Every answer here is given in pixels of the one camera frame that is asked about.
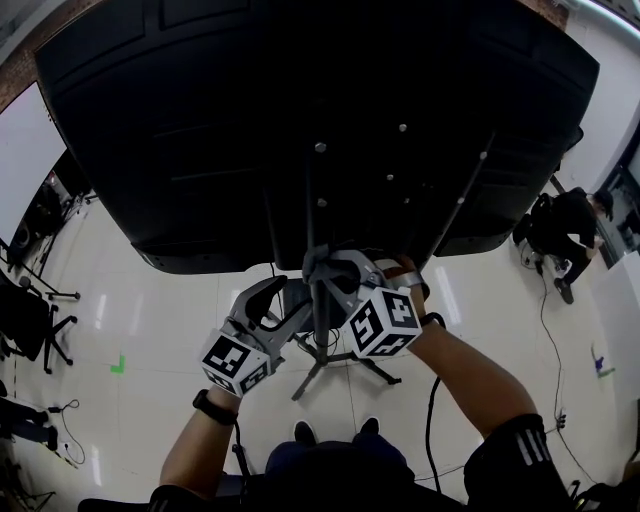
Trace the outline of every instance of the white wall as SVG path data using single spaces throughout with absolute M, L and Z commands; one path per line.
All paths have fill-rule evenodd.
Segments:
M 566 189 L 594 191 L 640 120 L 640 40 L 584 8 L 571 14 L 567 33 L 600 63 L 600 77 L 581 124 L 584 139 L 564 158 L 557 178 Z
M 66 146 L 33 84 L 0 114 L 0 239 L 10 244 Z

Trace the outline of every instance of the forearm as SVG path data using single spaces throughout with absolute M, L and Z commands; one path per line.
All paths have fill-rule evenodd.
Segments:
M 513 375 L 438 324 L 425 326 L 409 349 L 442 379 L 483 437 L 512 418 L 536 413 Z
M 240 399 L 214 386 L 207 398 L 237 412 Z M 224 426 L 196 411 L 173 445 L 162 467 L 160 485 L 177 485 L 205 499 L 213 499 L 227 456 L 233 426 Z

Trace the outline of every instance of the white tiled floor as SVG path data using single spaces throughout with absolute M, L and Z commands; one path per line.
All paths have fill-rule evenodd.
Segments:
M 598 353 L 607 354 L 589 293 L 591 280 L 605 270 L 601 260 L 590 266 L 575 286 L 572 307 L 553 291 L 545 319 L 564 364 L 565 438 L 591 476 L 615 483 L 633 439 L 621 434 L 628 425 L 616 421 L 611 382 L 597 379 L 590 353 L 593 344 Z M 57 492 L 50 510 L 73 510 L 88 497 L 149 498 L 164 457 L 192 413 L 193 397 L 207 385 L 196 355 L 209 330 L 221 324 L 242 289 L 269 275 L 268 265 L 244 274 L 161 274 L 129 246 L 100 202 L 74 216 L 56 241 L 45 272 L 52 284 L 82 294 L 79 303 L 60 302 L 61 316 L 73 313 L 80 320 L 64 337 L 74 366 L 66 367 L 54 356 L 54 373 L 48 376 L 40 360 L 0 363 L 2 380 L 17 401 L 46 407 L 80 400 L 78 410 L 66 412 L 68 426 L 87 454 L 79 469 L 40 445 L 18 439 L 8 447 L 34 491 Z M 424 276 L 432 289 L 429 309 L 441 312 L 452 332 L 516 375 L 551 428 L 557 362 L 539 320 L 544 288 L 535 272 L 520 265 L 517 249 L 508 243 L 487 254 L 434 258 Z M 344 350 L 341 340 L 338 351 Z M 124 373 L 112 373 L 121 354 Z M 290 397 L 313 362 L 294 344 L 283 355 L 287 362 L 241 408 L 243 442 L 255 470 L 264 468 L 279 442 L 290 439 L 299 418 L 311 420 L 322 440 L 349 440 L 361 421 L 375 414 L 382 434 L 405 454 L 416 475 L 431 475 L 424 428 L 435 376 L 422 363 L 408 352 L 383 360 L 383 369 L 403 379 L 395 387 L 360 365 L 341 363 L 322 371 L 296 403 Z M 60 418 L 55 424 L 71 455 L 79 457 Z M 440 472 L 464 464 L 479 442 L 479 434 L 442 386 L 432 427 Z M 585 480 L 553 434 L 550 447 L 566 482 Z M 227 470 L 237 472 L 231 455 Z M 462 476 L 458 471 L 442 478 L 444 490 L 461 500 L 466 498 Z M 431 485 L 432 480 L 423 483 Z

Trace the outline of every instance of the sleeve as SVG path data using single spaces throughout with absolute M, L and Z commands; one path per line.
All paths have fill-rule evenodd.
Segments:
M 211 503 L 203 500 L 187 489 L 175 485 L 163 485 L 158 487 L 151 495 L 149 508 L 152 512 L 174 512 L 189 510 L 204 512 L 211 510 Z
M 589 224 L 589 228 L 580 233 L 580 243 L 589 249 L 593 249 L 596 245 L 596 228 Z
M 464 483 L 471 510 L 573 509 L 537 414 L 496 429 L 467 462 Z

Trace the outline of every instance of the black chair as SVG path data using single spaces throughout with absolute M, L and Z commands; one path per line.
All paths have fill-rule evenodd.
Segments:
M 49 352 L 53 347 L 71 366 L 69 359 L 58 345 L 56 334 L 69 322 L 78 322 L 75 316 L 68 316 L 54 324 L 58 306 L 49 305 L 42 293 L 31 285 L 28 277 L 20 278 L 20 286 L 14 284 L 0 272 L 0 333 L 4 338 L 13 340 L 17 349 L 9 347 L 5 339 L 0 341 L 2 352 L 6 356 L 16 354 L 35 361 L 44 345 L 44 371 L 49 369 Z

